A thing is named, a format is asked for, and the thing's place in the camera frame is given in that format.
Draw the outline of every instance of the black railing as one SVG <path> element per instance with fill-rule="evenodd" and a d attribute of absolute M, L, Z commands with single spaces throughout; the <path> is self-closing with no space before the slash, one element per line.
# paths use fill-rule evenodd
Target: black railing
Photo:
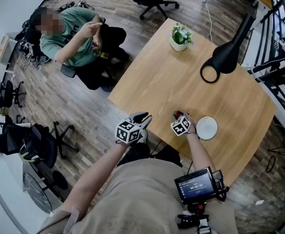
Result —
<path fill-rule="evenodd" d="M 260 46 L 254 67 L 248 70 L 248 72 L 256 76 L 255 80 L 257 82 L 263 82 L 267 86 L 285 110 L 285 66 L 280 66 L 281 62 L 285 61 L 285 49 L 281 45 L 281 42 L 285 45 L 285 36 L 283 36 L 282 31 L 283 27 L 285 27 L 285 16 L 281 18 L 280 13 L 282 7 L 285 11 L 285 0 L 272 0 L 272 5 L 272 10 L 261 20 L 262 34 Z M 279 24 L 279 31 L 277 32 L 279 40 L 275 40 L 276 20 L 278 20 Z"/>

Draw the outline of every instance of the white plate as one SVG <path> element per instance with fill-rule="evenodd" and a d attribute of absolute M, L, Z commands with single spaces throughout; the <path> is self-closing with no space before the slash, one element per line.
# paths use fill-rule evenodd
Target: white plate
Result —
<path fill-rule="evenodd" d="M 202 139 L 211 139 L 216 135 L 217 123 L 212 117 L 203 117 L 197 124 L 197 134 Z"/>

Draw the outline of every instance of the green plant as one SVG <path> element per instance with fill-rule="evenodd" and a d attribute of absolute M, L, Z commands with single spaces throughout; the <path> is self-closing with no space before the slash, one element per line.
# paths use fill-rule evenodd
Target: green plant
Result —
<path fill-rule="evenodd" d="M 170 36 L 177 44 L 193 43 L 191 32 L 186 30 L 185 26 L 180 26 L 178 22 L 172 29 Z"/>

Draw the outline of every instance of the pants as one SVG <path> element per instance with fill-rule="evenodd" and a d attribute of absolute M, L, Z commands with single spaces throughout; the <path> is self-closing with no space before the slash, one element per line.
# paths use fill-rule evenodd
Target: pants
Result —
<path fill-rule="evenodd" d="M 111 81 L 103 77 L 102 73 L 111 58 L 117 58 L 118 55 L 124 52 L 119 46 L 124 42 L 126 32 L 121 28 L 109 27 L 107 24 L 103 24 L 100 28 L 100 36 L 102 39 L 102 52 L 109 53 L 109 59 L 98 57 L 94 62 L 76 68 L 76 75 L 91 90 L 111 84 Z"/>
<path fill-rule="evenodd" d="M 171 146 L 167 145 L 165 146 L 160 152 L 158 152 L 156 155 L 150 155 L 150 148 L 145 143 L 137 143 L 135 144 L 124 156 L 124 158 L 118 163 L 118 166 L 121 166 L 123 164 L 136 161 L 143 158 L 157 158 L 162 159 L 168 162 L 172 162 L 179 167 L 182 167 L 183 165 L 180 162 L 180 156 L 179 152 L 176 151 Z"/>

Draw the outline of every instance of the display screen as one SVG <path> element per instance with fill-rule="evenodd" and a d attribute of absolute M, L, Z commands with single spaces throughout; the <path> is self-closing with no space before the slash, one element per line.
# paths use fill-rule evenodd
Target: display screen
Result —
<path fill-rule="evenodd" d="M 214 192 L 208 173 L 178 183 L 178 186 L 180 188 L 181 193 L 183 194 L 184 199 L 193 198 Z"/>

